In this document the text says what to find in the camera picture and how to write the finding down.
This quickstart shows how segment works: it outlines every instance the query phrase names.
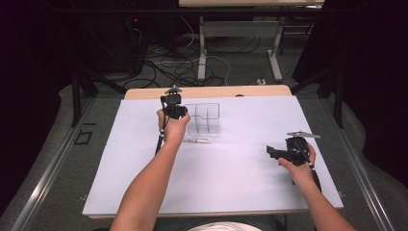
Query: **table leg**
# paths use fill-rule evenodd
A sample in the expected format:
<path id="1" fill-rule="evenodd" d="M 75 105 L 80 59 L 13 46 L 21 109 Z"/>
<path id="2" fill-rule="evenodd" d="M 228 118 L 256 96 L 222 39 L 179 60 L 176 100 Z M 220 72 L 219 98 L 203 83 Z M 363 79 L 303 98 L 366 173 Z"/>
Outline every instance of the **table leg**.
<path id="1" fill-rule="evenodd" d="M 276 54 L 279 49 L 279 42 L 282 38 L 283 27 L 285 26 L 285 17 L 279 18 L 278 27 L 276 29 L 276 36 L 274 37 L 273 48 L 272 50 L 268 50 L 269 62 L 270 66 L 272 67 L 273 77 L 275 81 L 282 82 L 282 74 L 279 69 L 278 61 L 276 60 Z"/>
<path id="2" fill-rule="evenodd" d="M 205 67 L 207 62 L 207 51 L 205 49 L 204 18 L 200 16 L 200 62 L 198 66 L 198 80 L 205 79 Z"/>

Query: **metal stand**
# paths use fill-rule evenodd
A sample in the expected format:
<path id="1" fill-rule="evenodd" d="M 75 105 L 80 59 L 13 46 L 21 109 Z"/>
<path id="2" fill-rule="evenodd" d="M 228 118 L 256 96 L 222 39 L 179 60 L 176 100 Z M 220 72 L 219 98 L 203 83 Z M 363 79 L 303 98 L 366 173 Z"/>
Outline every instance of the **metal stand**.
<path id="1" fill-rule="evenodd" d="M 276 60 L 279 42 L 282 38 L 285 17 L 279 21 L 204 21 L 200 16 L 200 61 L 198 80 L 205 79 L 207 50 L 205 37 L 268 37 L 273 38 L 273 49 L 268 50 L 268 57 L 272 72 L 277 82 L 282 81 L 282 75 Z"/>

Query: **black device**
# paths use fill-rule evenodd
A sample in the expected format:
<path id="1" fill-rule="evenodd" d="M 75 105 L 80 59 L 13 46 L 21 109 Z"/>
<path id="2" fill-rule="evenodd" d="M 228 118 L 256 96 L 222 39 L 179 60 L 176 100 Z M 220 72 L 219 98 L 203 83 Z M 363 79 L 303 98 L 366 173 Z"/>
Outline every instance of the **black device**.
<path id="1" fill-rule="evenodd" d="M 180 105 L 181 95 L 179 92 L 181 92 L 181 90 L 173 86 L 173 88 L 166 91 L 166 95 L 160 97 L 165 116 L 179 119 L 186 115 L 187 108 Z"/>
<path id="2" fill-rule="evenodd" d="M 302 137 L 292 137 L 286 139 L 288 150 L 277 150 L 271 146 L 267 146 L 267 153 L 270 158 L 278 160 L 283 157 L 287 161 L 292 162 L 295 166 L 301 166 L 309 162 L 309 149 L 307 142 Z"/>
<path id="3" fill-rule="evenodd" d="M 312 171 L 313 179 L 315 180 L 316 185 L 321 191 L 321 185 L 318 177 L 318 173 L 315 171 L 315 166 L 309 159 L 309 147 L 306 140 L 303 137 L 310 138 L 320 138 L 320 136 L 307 134 L 304 132 L 294 132 L 288 133 L 292 135 L 292 138 L 285 139 L 286 147 L 288 150 L 277 150 L 271 146 L 267 146 L 267 153 L 270 155 L 270 158 L 278 160 L 283 157 L 287 161 L 292 162 L 294 166 L 301 166 L 305 163 L 309 163 L 310 170 Z"/>
<path id="4" fill-rule="evenodd" d="M 179 119 L 180 117 L 186 115 L 187 108 L 180 105 L 181 95 L 179 94 L 179 92 L 181 92 L 181 90 L 174 85 L 171 89 L 165 92 L 166 95 L 160 96 L 160 101 L 162 102 L 163 113 L 165 114 L 165 116 L 174 119 Z M 160 136 L 159 140 L 157 141 L 156 153 L 162 147 L 163 137 L 165 136 L 166 124 L 167 119 L 165 117 L 163 121 L 163 126 L 160 128 Z"/>

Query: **white table surface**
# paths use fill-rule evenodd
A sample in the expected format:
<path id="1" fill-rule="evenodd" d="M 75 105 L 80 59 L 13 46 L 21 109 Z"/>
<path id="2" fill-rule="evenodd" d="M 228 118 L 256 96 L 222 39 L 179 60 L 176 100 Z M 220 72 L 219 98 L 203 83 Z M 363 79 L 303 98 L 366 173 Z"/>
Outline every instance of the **white table surface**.
<path id="1" fill-rule="evenodd" d="M 307 211 L 290 174 L 266 152 L 286 150 L 288 132 L 311 132 L 295 96 L 183 98 L 218 103 L 221 132 L 210 144 L 183 142 L 159 217 L 277 214 Z M 159 99 L 123 100 L 83 214 L 113 217 L 133 178 L 153 158 Z M 323 194 L 343 208 L 315 140 Z"/>
<path id="2" fill-rule="evenodd" d="M 313 6 L 324 0 L 180 0 L 181 7 Z"/>

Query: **metal frame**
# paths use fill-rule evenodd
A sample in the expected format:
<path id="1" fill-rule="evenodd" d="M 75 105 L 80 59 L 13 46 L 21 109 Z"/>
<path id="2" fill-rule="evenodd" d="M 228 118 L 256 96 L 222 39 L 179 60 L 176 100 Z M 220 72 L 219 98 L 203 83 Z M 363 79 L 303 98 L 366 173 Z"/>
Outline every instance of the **metal frame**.
<path id="1" fill-rule="evenodd" d="M 375 222 L 378 225 L 378 228 L 382 231 L 392 230 L 394 227 L 388 218 L 377 193 L 375 192 L 374 187 L 372 186 L 366 169 L 363 163 L 360 161 L 358 155 L 354 151 L 344 129 L 339 128 L 336 119 L 332 116 L 333 106 L 330 104 L 329 99 L 322 99 L 323 108 L 327 114 L 327 117 L 330 118 L 330 122 L 335 128 L 336 132 L 340 137 L 340 141 L 343 143 L 345 148 L 345 156 L 348 161 L 348 164 L 354 174 L 354 177 L 360 186 L 363 197 L 366 199 L 367 204 L 371 210 L 372 216 L 375 219 Z"/>
<path id="2" fill-rule="evenodd" d="M 93 104 L 95 103 L 95 98 L 87 99 L 86 104 L 84 105 L 83 115 L 78 124 L 82 124 L 82 121 L 85 118 L 85 115 L 89 113 Z M 75 137 L 80 133 L 80 125 L 73 127 L 69 130 L 66 138 L 59 150 L 58 153 L 51 160 L 51 163 L 48 165 L 44 174 L 42 174 L 41 179 L 39 180 L 36 188 L 30 196 L 27 204 L 24 206 L 21 214 L 18 216 L 12 231 L 25 231 L 29 230 L 31 223 L 33 222 L 39 207 L 45 199 L 45 196 L 48 195 L 51 186 L 53 185 L 55 179 L 60 172 L 60 169 L 63 167 L 64 161 L 68 155 L 69 148 L 74 142 Z"/>
<path id="3" fill-rule="evenodd" d="M 205 79 L 207 59 L 205 37 L 267 37 L 273 38 L 273 48 L 268 50 L 273 76 L 277 82 L 281 82 L 282 74 L 276 60 L 276 53 L 284 25 L 285 17 L 279 17 L 278 21 L 204 21 L 200 16 L 200 60 L 197 79 Z"/>

